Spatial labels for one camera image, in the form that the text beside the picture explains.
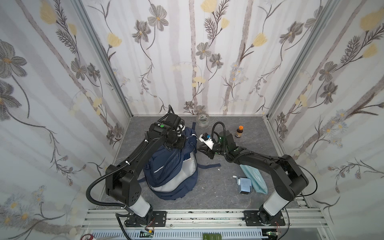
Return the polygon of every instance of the gray flower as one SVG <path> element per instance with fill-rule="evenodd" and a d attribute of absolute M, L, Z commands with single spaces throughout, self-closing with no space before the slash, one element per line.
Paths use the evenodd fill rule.
<path fill-rule="evenodd" d="M 220 57 L 220 54 L 212 54 L 211 58 L 210 58 L 210 62 L 212 63 L 212 66 L 211 68 L 214 68 L 215 66 L 217 66 L 218 68 L 221 68 L 222 65 L 224 65 L 224 63 L 220 62 L 221 60 L 221 57 Z"/>
<path fill-rule="evenodd" d="M 148 42 L 148 34 L 151 33 L 151 29 L 149 28 L 148 23 L 144 21 L 139 22 L 136 20 L 135 29 L 137 30 L 137 33 L 132 34 L 132 37 L 135 38 L 135 42 L 139 43 L 141 38 Z"/>
<path fill-rule="evenodd" d="M 123 129 L 122 129 L 122 127 L 120 126 L 120 124 L 118 122 L 116 123 L 114 132 L 116 134 L 116 137 L 121 137 L 122 136 Z"/>
<path fill-rule="evenodd" d="M 85 79 L 85 75 L 87 73 L 87 68 L 85 66 L 81 66 L 79 60 L 74 58 L 74 61 L 71 62 L 72 71 L 76 72 L 76 78 L 81 78 L 83 81 Z"/>
<path fill-rule="evenodd" d="M 113 131 L 112 130 L 108 130 L 107 139 L 109 140 L 109 144 L 110 145 L 112 145 L 114 137 L 115 137 L 115 134 L 113 133 Z"/>
<path fill-rule="evenodd" d="M 305 22 L 305 25 L 304 27 L 305 28 L 312 28 L 314 26 L 314 24 L 316 23 L 321 11 L 323 10 L 323 6 L 320 6 L 318 9 L 315 10 L 313 16 L 314 18 L 309 18 L 307 19 L 307 21 Z"/>
<path fill-rule="evenodd" d="M 197 56 L 200 55 L 200 59 L 204 59 L 205 57 L 209 57 L 211 55 L 211 51 L 208 51 L 208 42 L 206 43 L 199 43 L 197 45 L 198 52 L 196 53 Z"/>
<path fill-rule="evenodd" d="M 324 92 L 320 95 L 321 98 L 325 98 L 324 104 L 333 102 L 332 94 L 336 93 L 337 87 L 338 85 L 335 85 L 333 82 L 324 86 Z"/>
<path fill-rule="evenodd" d="M 280 35 L 280 43 L 284 43 L 286 40 L 293 43 L 296 35 L 300 35 L 303 32 L 304 23 L 294 22 L 288 29 L 288 33 Z"/>
<path fill-rule="evenodd" d="M 148 17 L 148 24 L 151 26 L 157 25 L 157 28 L 160 31 L 163 31 L 163 25 L 168 26 L 168 21 L 164 19 L 167 16 L 167 11 L 165 11 L 165 9 L 160 5 L 155 7 L 154 4 L 151 4 L 149 12 L 154 15 L 154 17 Z"/>
<path fill-rule="evenodd" d="M 198 113 L 205 113 L 205 106 L 201 106 L 201 105 L 198 105 L 195 107 L 195 113 L 198 114 Z"/>
<path fill-rule="evenodd" d="M 12 72 L 19 77 L 25 77 L 26 71 L 20 67 L 24 65 L 26 65 L 26 60 L 15 56 L 13 46 L 0 40 L 0 78 L 9 78 Z"/>
<path fill-rule="evenodd" d="M 285 120 L 285 115 L 283 112 L 277 115 L 277 122 L 284 122 L 284 120 Z"/>
<path fill-rule="evenodd" d="M 285 125 L 281 125 L 279 127 L 279 134 L 281 135 L 281 138 L 285 138 L 285 134 L 288 133 L 288 129 Z"/>
<path fill-rule="evenodd" d="M 100 70 L 96 70 L 95 66 L 92 63 L 89 63 L 87 69 L 88 69 L 89 75 L 93 77 L 93 79 L 96 82 L 96 79 L 100 78 Z"/>
<path fill-rule="evenodd" d="M 19 101 L 11 96 L 12 93 L 12 85 L 0 80 L 0 121 L 10 119 L 8 108 L 18 108 L 21 106 Z"/>
<path fill-rule="evenodd" d="M 332 80 L 332 75 L 334 71 L 336 71 L 337 64 L 333 64 L 333 61 L 329 61 L 324 65 L 324 69 L 321 69 L 319 73 L 321 76 L 319 77 L 319 80 L 322 81 L 325 79 L 326 82 L 329 82 Z"/>
<path fill-rule="evenodd" d="M 184 109 L 185 110 L 188 110 L 188 109 L 193 109 L 193 106 L 194 106 L 194 103 L 192 102 L 192 101 L 186 101 L 185 102 L 185 107 L 184 107 Z"/>

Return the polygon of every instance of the robotic arm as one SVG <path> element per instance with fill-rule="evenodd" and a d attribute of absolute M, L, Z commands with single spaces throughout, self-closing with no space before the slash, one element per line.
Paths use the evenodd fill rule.
<path fill-rule="evenodd" d="M 221 124 L 224 130 L 219 134 L 214 131 L 217 124 Z M 148 225 L 153 219 L 153 209 L 141 196 L 141 187 L 137 179 L 144 165 L 159 147 L 165 146 L 169 149 L 184 147 L 183 127 L 184 121 L 174 114 L 172 107 L 169 106 L 168 113 L 150 126 L 149 131 L 145 134 L 145 139 L 132 154 L 117 166 L 110 165 L 106 174 L 88 187 L 87 199 L 97 205 L 120 206 L 135 214 L 139 223 Z M 217 141 L 213 138 L 214 134 L 218 137 Z M 249 165 L 272 176 L 275 192 L 259 208 L 258 213 L 258 220 L 264 225 L 274 222 L 277 213 L 308 185 L 308 179 L 292 157 L 289 155 L 272 157 L 236 146 L 232 134 L 225 130 L 225 126 L 221 122 L 214 124 L 211 135 L 202 134 L 200 140 L 204 144 L 198 150 L 211 159 L 216 154 L 220 154 L 229 162 Z M 106 194 L 122 204 L 102 203 L 90 196 L 91 189 L 104 179 L 106 180 Z"/>

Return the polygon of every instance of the scissors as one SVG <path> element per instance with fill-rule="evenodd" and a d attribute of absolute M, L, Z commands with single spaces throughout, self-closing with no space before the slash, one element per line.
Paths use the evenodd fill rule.
<path fill-rule="evenodd" d="M 115 237 L 118 237 L 118 235 L 110 236 L 110 237 L 103 237 L 103 238 L 94 238 L 92 234 L 86 234 L 86 235 L 82 236 L 80 238 L 80 240 L 108 240 L 108 239 L 113 239 Z"/>

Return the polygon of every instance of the black mounting plate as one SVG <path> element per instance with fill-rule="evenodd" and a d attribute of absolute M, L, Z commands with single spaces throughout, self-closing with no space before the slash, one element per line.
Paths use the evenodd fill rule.
<path fill-rule="evenodd" d="M 257 213 L 259 211 L 244 211 L 244 220 L 247 227 L 255 227 L 255 226 L 265 226 L 261 222 L 259 222 Z M 279 211 L 275 216 L 275 221 L 279 224 L 279 226 L 285 226 L 284 218 L 281 219 L 283 214 Z M 271 223 L 269 226 L 277 226 L 276 222 Z"/>
<path fill-rule="evenodd" d="M 148 227 L 165 227 L 167 221 L 166 211 L 153 211 L 153 222 Z M 142 227 L 136 220 L 135 215 L 124 221 L 126 227 Z"/>

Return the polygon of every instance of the metal corner post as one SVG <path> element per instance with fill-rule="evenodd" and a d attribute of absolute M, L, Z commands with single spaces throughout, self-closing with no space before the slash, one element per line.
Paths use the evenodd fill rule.
<path fill-rule="evenodd" d="M 87 33 L 88 37 L 90 38 L 91 43 L 92 43 L 95 51 L 97 52 L 97 54 L 100 57 L 100 60 L 104 66 L 104 69 L 107 72 L 107 75 L 111 79 L 111 84 L 113 85 L 113 88 L 114 88 L 121 104 L 123 105 L 124 110 L 126 111 L 126 113 L 128 114 L 129 117 L 132 117 L 133 113 L 132 113 L 131 109 L 129 108 L 129 105 L 125 99 L 123 92 L 121 91 L 121 88 L 119 86 L 118 80 L 116 79 L 116 76 L 113 74 L 113 70 L 112 70 L 112 67 L 109 63 L 108 57 L 107 57 L 107 55 L 103 49 L 103 46 L 102 46 L 99 38 L 97 37 L 97 34 L 96 34 L 96 32 L 92 26 L 91 20 L 89 19 L 88 15 L 87 15 L 87 12 L 84 8 L 83 3 L 81 2 L 81 0 L 71 0 L 71 2 L 75 8 L 75 11 L 76 11 L 78 17 L 80 18 L 80 21 L 82 22 L 84 28 L 86 29 L 86 33 Z"/>
<path fill-rule="evenodd" d="M 278 94 L 276 95 L 276 98 L 273 100 L 271 107 L 268 111 L 267 117 L 268 119 L 275 114 L 277 107 L 283 100 L 285 94 L 288 92 L 288 89 L 294 80 L 296 74 L 300 70 L 301 66 L 304 63 L 304 60 L 307 58 L 309 53 L 311 52 L 313 46 L 315 45 L 318 37 L 320 36 L 322 30 L 326 27 L 328 20 L 331 18 L 334 10 L 336 9 L 337 5 L 339 4 L 340 0 L 328 0 L 327 4 L 324 7 L 323 12 L 320 14 L 319 19 L 316 21 L 316 24 L 311 31 L 311 34 L 309 35 L 307 41 L 305 42 L 303 48 L 301 49 L 298 57 L 295 60 L 295 63 L 293 64 L 293 67 L 289 71 L 287 77 L 285 78 L 281 88 L 278 91 Z"/>

